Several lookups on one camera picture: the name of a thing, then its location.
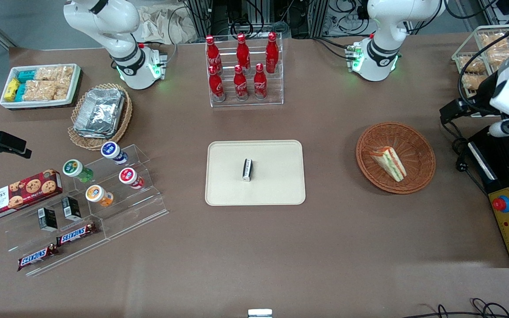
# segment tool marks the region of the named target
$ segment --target brown table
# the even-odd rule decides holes
[[[234,318],[272,308],[277,318],[395,318],[429,312],[422,304],[472,310],[473,296],[509,309],[509,261],[494,217],[455,170],[438,121],[438,109],[457,96],[449,60],[466,36],[411,36],[380,83],[348,74],[315,42],[288,40],[285,104],[260,110],[211,109],[204,46],[182,45],[165,81],[129,91],[133,119],[121,140],[150,156],[170,213],[36,278],[14,272],[0,232],[0,317]],[[79,64],[82,92],[121,84],[103,49],[11,51],[13,66],[47,63]],[[69,141],[70,114],[0,107],[0,129],[33,151],[30,160],[0,155],[0,186],[72,157],[99,158]],[[437,171],[426,189],[390,195],[362,176],[355,144],[380,121],[412,125],[431,143]],[[465,135],[486,124],[458,121]],[[305,203],[208,206],[208,145],[264,139],[302,143]]]

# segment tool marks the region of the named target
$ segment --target white tray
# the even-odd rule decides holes
[[[4,94],[11,79],[16,77],[20,71],[29,71],[39,67],[56,67],[56,66],[72,66],[74,68],[70,87],[66,99],[57,99],[54,101],[24,101],[24,102],[8,102],[4,99]],[[0,104],[7,109],[30,109],[30,108],[45,108],[45,107],[58,107],[72,103],[74,94],[76,93],[77,82],[80,79],[80,67],[77,64],[49,64],[49,65],[32,65],[32,66],[17,66],[13,67],[7,81],[5,82],[4,90],[1,93]]]
[[[250,182],[245,159],[253,160]],[[305,201],[304,157],[297,140],[215,141],[208,147],[209,205],[297,205]]]

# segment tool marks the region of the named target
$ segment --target sandwich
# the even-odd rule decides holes
[[[404,177],[408,175],[404,165],[402,165],[402,161],[400,161],[400,158],[398,158],[396,151],[392,147],[381,147],[376,151],[371,151],[370,157],[398,182],[402,181]]]

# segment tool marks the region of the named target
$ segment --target red bottle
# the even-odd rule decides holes
[[[243,74],[243,68],[240,65],[235,65],[235,93],[237,99],[240,101],[246,101],[249,98],[249,92],[247,91],[247,78]]]
[[[262,63],[256,64],[254,83],[254,96],[260,100],[265,99],[267,95],[266,75],[264,74],[264,67],[262,66]]]
[[[266,71],[273,74],[278,63],[278,45],[276,44],[276,33],[268,33],[268,44],[266,45]]]
[[[209,70],[209,88],[212,90],[212,100],[214,102],[222,102],[225,100],[225,92],[223,91],[223,83],[217,74],[217,68],[210,66]]]
[[[251,70],[251,53],[249,52],[249,47],[245,43],[245,35],[239,34],[237,36],[237,41],[239,42],[239,46],[237,46],[237,62],[243,68],[243,73],[249,74]]]
[[[217,48],[213,36],[206,36],[205,42],[208,44],[208,50],[206,54],[208,55],[208,63],[210,66],[215,66],[217,70],[217,74],[221,75],[223,73],[223,65],[221,65],[221,55],[219,53],[219,49]]]

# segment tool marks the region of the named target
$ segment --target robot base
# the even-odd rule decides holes
[[[150,87],[154,82],[163,78],[166,69],[166,61],[161,61],[160,54],[157,50],[145,47],[142,48],[145,54],[145,63],[135,75],[126,75],[117,68],[121,79],[127,83],[132,89],[145,89]]]
[[[355,47],[361,48],[360,57],[355,61],[349,61],[351,63],[350,70],[358,73],[362,78],[369,81],[382,81],[388,77],[388,74],[394,70],[398,57],[394,58],[386,66],[378,66],[376,61],[373,60],[367,52],[367,46],[370,42],[369,38],[365,38],[361,42],[356,42]]]

